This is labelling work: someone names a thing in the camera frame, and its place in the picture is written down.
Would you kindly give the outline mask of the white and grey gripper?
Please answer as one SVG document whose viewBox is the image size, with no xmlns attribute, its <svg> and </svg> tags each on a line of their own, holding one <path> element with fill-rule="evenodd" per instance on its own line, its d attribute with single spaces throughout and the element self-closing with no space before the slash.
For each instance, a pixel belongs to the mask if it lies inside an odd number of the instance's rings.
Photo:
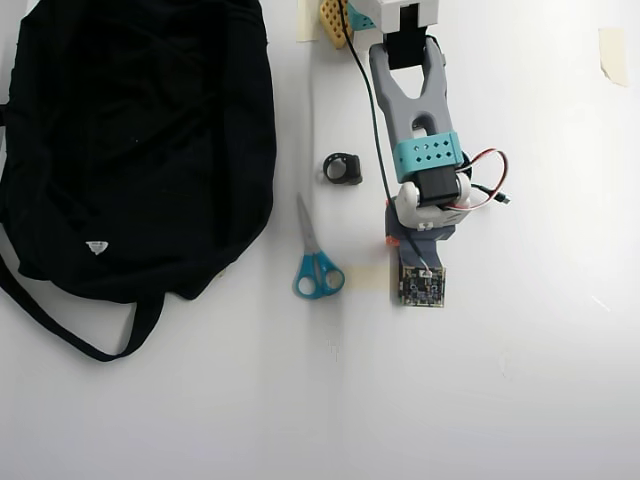
<svg viewBox="0 0 640 480">
<path fill-rule="evenodd" d="M 385 244 L 409 267 L 439 267 L 437 243 L 449 239 L 469 214 L 465 174 L 413 174 L 385 205 Z"/>
</svg>

